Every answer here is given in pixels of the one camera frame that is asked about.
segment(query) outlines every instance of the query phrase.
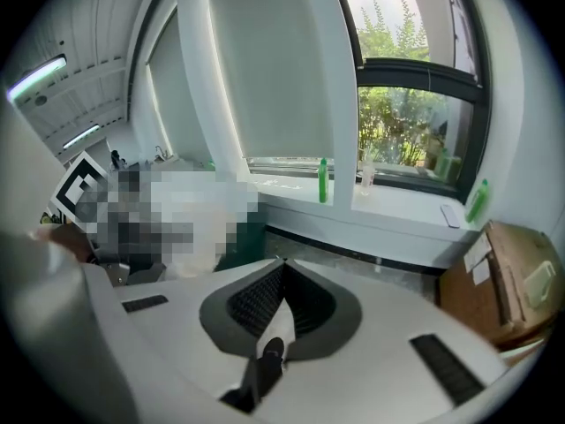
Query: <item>window frame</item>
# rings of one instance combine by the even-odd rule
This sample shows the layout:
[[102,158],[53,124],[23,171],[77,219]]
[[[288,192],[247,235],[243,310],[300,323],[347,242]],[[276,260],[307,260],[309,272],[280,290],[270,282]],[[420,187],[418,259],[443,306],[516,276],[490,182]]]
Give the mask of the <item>window frame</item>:
[[442,184],[422,178],[375,175],[373,183],[407,190],[434,193],[455,198],[465,203],[478,175],[486,146],[492,109],[491,60],[486,42],[486,32],[473,0],[461,0],[467,16],[469,31],[473,34],[475,76],[455,67],[401,58],[366,58],[363,60],[357,28],[348,0],[339,0],[350,37],[351,51],[360,87],[404,87],[423,89],[448,95],[473,105],[471,124],[467,136],[467,149],[462,159],[459,177],[454,185]]

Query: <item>fluorescent light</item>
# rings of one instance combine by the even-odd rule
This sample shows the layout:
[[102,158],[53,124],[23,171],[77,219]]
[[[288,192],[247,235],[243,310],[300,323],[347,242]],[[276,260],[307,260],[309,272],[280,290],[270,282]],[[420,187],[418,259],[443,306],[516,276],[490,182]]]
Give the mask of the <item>fluorescent light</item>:
[[75,144],[77,141],[81,141],[83,138],[85,138],[87,135],[90,135],[92,132],[97,131],[98,129],[100,129],[99,125],[93,125],[90,129],[86,129],[83,133],[80,133],[79,135],[77,135],[76,137],[74,137],[71,141],[65,143],[63,145],[63,149],[67,149],[69,146],[72,146],[73,144]]
[[52,60],[49,60],[47,63],[40,66],[39,69],[36,69],[31,74],[27,75],[18,83],[16,83],[13,87],[11,87],[8,90],[8,100],[10,102],[14,102],[18,96],[22,95],[32,85],[42,79],[45,79],[45,77],[47,77],[57,69],[61,69],[62,67],[66,66],[66,64],[67,60],[64,56],[55,57]]

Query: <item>gray floor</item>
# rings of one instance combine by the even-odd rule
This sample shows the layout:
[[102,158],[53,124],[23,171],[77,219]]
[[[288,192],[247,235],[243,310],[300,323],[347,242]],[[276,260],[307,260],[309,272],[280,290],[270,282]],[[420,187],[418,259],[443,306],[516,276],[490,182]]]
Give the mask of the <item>gray floor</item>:
[[281,257],[316,262],[328,267],[345,270],[356,275],[378,279],[385,283],[396,284],[404,289],[415,292],[425,299],[434,302],[435,277],[420,275],[404,270],[390,269],[369,262],[358,261],[340,256],[313,246],[308,246],[281,237],[271,232],[267,233],[266,257]]

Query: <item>cardboard box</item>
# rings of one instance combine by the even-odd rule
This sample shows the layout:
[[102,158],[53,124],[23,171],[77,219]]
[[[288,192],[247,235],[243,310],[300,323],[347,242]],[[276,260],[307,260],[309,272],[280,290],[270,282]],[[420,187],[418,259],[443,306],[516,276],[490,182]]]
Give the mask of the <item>cardboard box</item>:
[[[555,275],[537,303],[528,284],[544,261]],[[440,277],[441,309],[504,350],[547,327],[564,297],[565,272],[549,238],[505,223],[489,222],[469,252]]]

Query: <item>ceiling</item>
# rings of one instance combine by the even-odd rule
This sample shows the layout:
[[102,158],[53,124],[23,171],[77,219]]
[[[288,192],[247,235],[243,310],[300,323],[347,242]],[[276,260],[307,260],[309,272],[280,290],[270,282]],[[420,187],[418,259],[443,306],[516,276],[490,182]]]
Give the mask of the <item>ceiling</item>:
[[55,155],[93,124],[125,121],[126,55],[141,2],[48,0],[14,46],[3,70],[8,86],[51,58],[66,56],[67,66],[16,100]]

